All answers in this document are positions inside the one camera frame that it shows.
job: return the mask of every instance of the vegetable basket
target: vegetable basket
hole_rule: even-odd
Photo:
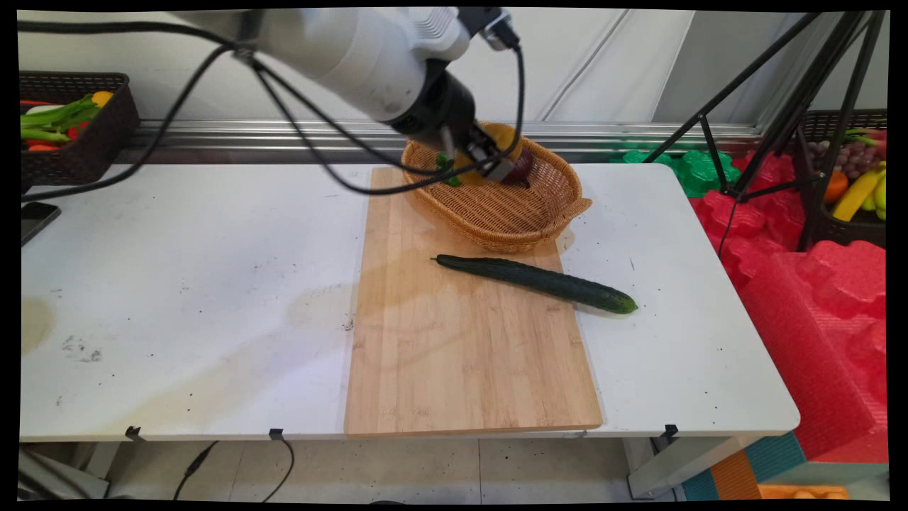
[[[84,185],[101,178],[139,125],[129,77],[120,73],[19,72],[19,98],[66,105],[98,91],[110,101],[72,143],[54,151],[22,147],[22,183]],[[20,115],[27,107],[20,105]]]
[[[448,225],[489,251],[515,254],[552,241],[593,201],[583,198],[577,173],[567,162],[526,137],[522,147],[534,156],[529,187],[435,183],[415,193]],[[432,170],[438,153],[409,140],[402,162]],[[404,175],[409,183],[423,179]]]
[[[807,156],[808,142],[821,142],[832,138],[835,126],[838,124],[841,113],[838,110],[816,110],[804,116],[800,133],[794,138],[794,173],[799,180],[805,179],[814,172],[810,158]],[[886,110],[855,110],[852,113],[849,128],[865,127],[886,129]],[[804,210],[808,211],[813,205],[816,185],[802,188],[801,201]],[[855,240],[864,240],[874,245],[886,248],[886,223],[873,213],[858,211],[851,222],[843,222],[834,218],[825,204],[820,204],[820,211],[811,233],[813,242],[821,240],[835,241],[840,245],[848,245]]]

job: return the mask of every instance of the cucumber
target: cucumber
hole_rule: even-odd
[[[617,289],[516,261],[444,254],[439,254],[434,260],[452,270],[510,282],[616,314],[630,314],[637,310],[634,299]]]

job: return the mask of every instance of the black phone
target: black phone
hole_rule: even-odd
[[[35,237],[45,226],[60,215],[60,208],[40,202],[30,202],[22,207],[22,246]]]

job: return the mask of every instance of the white table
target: white table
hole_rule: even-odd
[[[337,168],[367,184],[372,167]],[[564,269],[640,309],[577,311],[604,425],[510,435],[706,437],[637,470],[636,495],[794,429],[671,170],[576,169],[593,206],[558,240]],[[22,249],[20,440],[343,437],[367,201],[316,165],[148,165],[48,201],[62,214]]]

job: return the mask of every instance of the white wall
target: white wall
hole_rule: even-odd
[[[549,120],[650,122],[694,12],[631,9]]]
[[[696,11],[654,121],[686,121],[803,15]],[[709,114],[709,121],[754,124],[776,85],[787,75],[792,57],[810,38],[811,29],[808,26],[741,84]]]
[[[512,7],[527,69],[527,120],[538,120],[558,90],[582,65],[622,9]],[[684,39],[692,11],[633,10],[613,34],[549,120],[648,122]],[[18,11],[33,21],[164,21],[183,23],[163,12],[66,13]],[[214,44],[186,35],[19,34],[19,68],[53,71],[116,71],[130,76],[139,115],[161,118],[189,75]],[[329,114],[364,120],[333,94],[271,61]],[[493,52],[475,39],[450,71],[473,93],[479,118],[513,120],[517,71],[513,54]],[[302,107],[300,119],[314,118]],[[187,101],[181,119],[278,119],[252,72],[229,55],[212,66]]]
[[[886,108],[889,98],[889,18],[890,12],[886,11],[880,35],[873,48],[873,56],[867,67],[867,76],[861,84],[861,93],[857,96],[855,108]],[[852,46],[848,48],[842,60],[826,78],[823,88],[817,93],[811,110],[838,110],[842,108],[845,90],[851,80],[854,65],[857,63],[857,54],[861,50],[864,34],[861,34]]]

